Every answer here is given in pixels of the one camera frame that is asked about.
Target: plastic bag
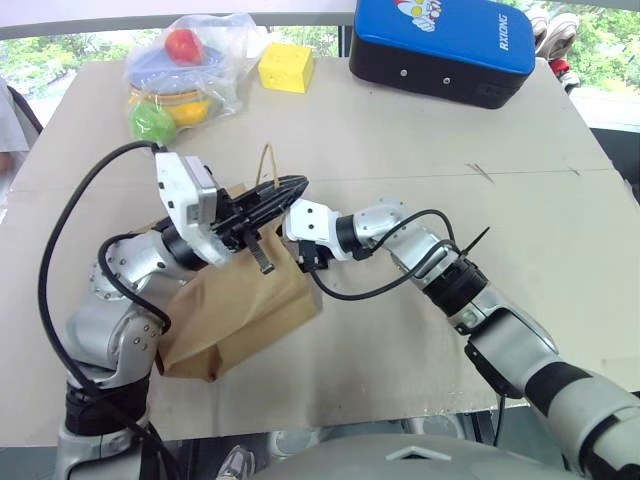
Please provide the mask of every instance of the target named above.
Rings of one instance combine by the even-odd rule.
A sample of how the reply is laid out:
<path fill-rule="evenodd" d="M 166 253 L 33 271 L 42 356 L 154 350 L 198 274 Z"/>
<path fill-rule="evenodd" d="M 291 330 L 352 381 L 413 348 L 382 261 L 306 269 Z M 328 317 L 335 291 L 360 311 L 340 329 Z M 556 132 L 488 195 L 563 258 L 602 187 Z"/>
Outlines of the plastic bag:
<path fill-rule="evenodd" d="M 125 72 L 132 136 L 167 145 L 182 129 L 238 112 L 236 89 L 266 45 L 263 30 L 246 13 L 188 15 L 132 51 Z"/>

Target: blue case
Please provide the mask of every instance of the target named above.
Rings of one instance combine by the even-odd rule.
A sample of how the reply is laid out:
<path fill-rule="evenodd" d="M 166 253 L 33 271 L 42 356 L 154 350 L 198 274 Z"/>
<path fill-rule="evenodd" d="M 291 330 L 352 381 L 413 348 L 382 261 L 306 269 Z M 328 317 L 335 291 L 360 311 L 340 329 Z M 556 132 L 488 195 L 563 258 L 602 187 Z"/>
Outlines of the blue case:
<path fill-rule="evenodd" d="M 499 108 L 533 71 L 531 23 L 488 0 L 359 0 L 349 68 L 403 90 Z"/>

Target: paper bag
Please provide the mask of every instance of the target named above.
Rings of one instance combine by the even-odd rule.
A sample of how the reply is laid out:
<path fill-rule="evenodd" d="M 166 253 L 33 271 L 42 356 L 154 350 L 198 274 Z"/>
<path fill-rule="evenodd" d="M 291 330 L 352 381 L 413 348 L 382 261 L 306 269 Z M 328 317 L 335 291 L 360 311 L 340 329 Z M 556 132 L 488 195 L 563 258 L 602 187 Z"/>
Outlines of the paper bag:
<path fill-rule="evenodd" d="M 173 298 L 159 346 L 165 375 L 213 381 L 317 313 L 291 254 L 272 229 L 261 233 L 272 273 L 263 275 L 245 249 L 223 268 L 204 268 Z"/>

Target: yellow sponge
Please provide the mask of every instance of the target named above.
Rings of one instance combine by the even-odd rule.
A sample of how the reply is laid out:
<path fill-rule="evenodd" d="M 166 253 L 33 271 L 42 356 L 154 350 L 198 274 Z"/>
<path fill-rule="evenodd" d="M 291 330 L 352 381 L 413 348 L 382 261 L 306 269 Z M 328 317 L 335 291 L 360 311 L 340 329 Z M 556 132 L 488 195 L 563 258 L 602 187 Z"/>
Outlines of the yellow sponge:
<path fill-rule="evenodd" d="M 258 65 L 264 88 L 305 93 L 313 73 L 311 48 L 272 43 Z"/>

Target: cartoon sticker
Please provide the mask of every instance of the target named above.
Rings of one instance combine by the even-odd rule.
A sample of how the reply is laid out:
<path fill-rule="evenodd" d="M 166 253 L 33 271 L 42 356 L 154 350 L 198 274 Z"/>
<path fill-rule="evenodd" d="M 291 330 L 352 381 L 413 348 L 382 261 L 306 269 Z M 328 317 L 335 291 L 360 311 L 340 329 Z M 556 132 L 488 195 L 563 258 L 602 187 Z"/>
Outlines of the cartoon sticker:
<path fill-rule="evenodd" d="M 395 0 L 398 9 L 413 18 L 413 24 L 425 32 L 436 29 L 436 20 L 442 13 L 440 0 Z"/>

